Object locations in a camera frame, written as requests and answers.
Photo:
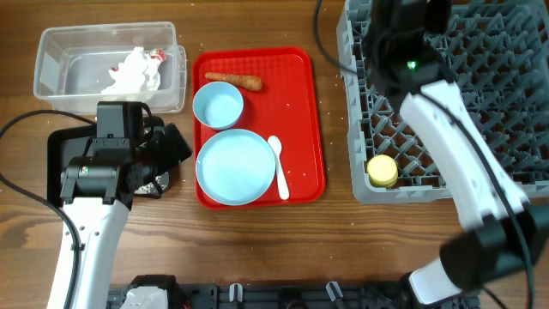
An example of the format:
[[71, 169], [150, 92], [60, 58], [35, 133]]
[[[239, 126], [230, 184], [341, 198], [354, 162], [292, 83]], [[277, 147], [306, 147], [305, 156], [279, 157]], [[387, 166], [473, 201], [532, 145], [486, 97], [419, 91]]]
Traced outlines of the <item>orange carrot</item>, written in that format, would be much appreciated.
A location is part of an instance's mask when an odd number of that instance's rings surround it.
[[262, 79], [258, 76], [234, 75], [218, 72], [207, 72], [205, 77], [211, 81], [227, 82], [233, 86], [244, 88], [250, 91], [262, 89]]

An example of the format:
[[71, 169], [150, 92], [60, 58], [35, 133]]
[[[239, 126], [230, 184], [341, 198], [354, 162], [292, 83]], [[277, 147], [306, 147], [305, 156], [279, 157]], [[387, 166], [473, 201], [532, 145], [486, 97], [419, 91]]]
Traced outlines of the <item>yellow plastic cup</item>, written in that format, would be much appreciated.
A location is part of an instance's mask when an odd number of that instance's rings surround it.
[[386, 154], [372, 157], [366, 164], [370, 183], [375, 187], [390, 188], [398, 179], [398, 166], [393, 158]]

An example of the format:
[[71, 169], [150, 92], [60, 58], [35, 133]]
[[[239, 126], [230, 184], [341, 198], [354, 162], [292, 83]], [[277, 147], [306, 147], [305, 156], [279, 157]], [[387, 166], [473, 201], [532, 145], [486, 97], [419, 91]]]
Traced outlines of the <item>small light blue bowl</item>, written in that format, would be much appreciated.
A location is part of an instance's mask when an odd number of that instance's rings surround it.
[[243, 110], [243, 95], [227, 82], [210, 82], [199, 88], [193, 98], [195, 118], [214, 130], [233, 127]]

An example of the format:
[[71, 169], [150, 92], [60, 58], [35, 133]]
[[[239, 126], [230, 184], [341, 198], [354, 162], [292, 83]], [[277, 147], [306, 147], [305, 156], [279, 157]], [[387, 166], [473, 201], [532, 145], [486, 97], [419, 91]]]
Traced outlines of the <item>large light blue plate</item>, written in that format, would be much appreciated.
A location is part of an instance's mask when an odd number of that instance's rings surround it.
[[242, 206], [267, 192], [275, 176], [275, 156], [265, 139], [244, 129], [209, 138], [196, 158], [196, 180], [217, 203]]

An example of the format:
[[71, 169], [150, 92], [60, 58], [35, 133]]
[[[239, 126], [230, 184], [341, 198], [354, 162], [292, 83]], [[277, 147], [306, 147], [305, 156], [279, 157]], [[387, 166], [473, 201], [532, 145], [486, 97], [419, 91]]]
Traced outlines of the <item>white plastic spoon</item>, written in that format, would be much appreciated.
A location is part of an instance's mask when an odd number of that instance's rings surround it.
[[282, 144], [277, 136], [268, 138], [268, 145], [271, 147], [276, 159], [276, 179], [279, 196], [282, 200], [287, 200], [290, 197], [287, 180], [281, 165]]

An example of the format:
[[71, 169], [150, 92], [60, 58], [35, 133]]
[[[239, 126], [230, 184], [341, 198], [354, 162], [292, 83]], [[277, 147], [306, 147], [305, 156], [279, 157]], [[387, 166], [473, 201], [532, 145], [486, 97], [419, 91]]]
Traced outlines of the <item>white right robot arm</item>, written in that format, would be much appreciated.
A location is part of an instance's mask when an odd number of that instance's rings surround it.
[[435, 305], [524, 271], [534, 304], [534, 265], [548, 241], [548, 209], [534, 206], [501, 167], [470, 118], [453, 72], [425, 40], [444, 33], [449, 1], [376, 1], [362, 44], [376, 90], [426, 147], [453, 197], [461, 235], [408, 275], [418, 306]]

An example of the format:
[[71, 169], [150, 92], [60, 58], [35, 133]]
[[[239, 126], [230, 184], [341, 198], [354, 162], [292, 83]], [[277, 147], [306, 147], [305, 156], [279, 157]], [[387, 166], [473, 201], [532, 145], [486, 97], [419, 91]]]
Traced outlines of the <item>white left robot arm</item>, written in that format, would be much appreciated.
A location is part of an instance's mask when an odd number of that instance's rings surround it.
[[50, 308], [106, 306], [118, 241], [136, 190], [192, 155], [174, 124], [144, 127], [141, 102], [100, 102], [96, 134], [61, 177], [63, 238]]

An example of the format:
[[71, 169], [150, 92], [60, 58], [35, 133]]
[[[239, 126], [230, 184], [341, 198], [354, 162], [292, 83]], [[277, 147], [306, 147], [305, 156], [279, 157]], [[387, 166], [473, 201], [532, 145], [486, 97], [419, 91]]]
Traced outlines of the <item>white napkin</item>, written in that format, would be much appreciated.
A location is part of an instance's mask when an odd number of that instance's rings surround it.
[[142, 91], [155, 91], [160, 87], [160, 66], [150, 67], [146, 71], [119, 70], [110, 72], [114, 83], [103, 89], [102, 94], [131, 94]]

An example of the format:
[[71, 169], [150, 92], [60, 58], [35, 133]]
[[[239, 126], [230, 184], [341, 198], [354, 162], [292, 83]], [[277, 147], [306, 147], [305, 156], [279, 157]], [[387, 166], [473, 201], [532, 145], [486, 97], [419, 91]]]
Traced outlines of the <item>red snack wrapper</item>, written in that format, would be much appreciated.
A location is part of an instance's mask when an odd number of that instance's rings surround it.
[[111, 67], [110, 72], [119, 70], [146, 71], [150, 67], [159, 67], [166, 61], [166, 55], [162, 49], [153, 49], [144, 51], [141, 47], [136, 47], [122, 63], [117, 67]]

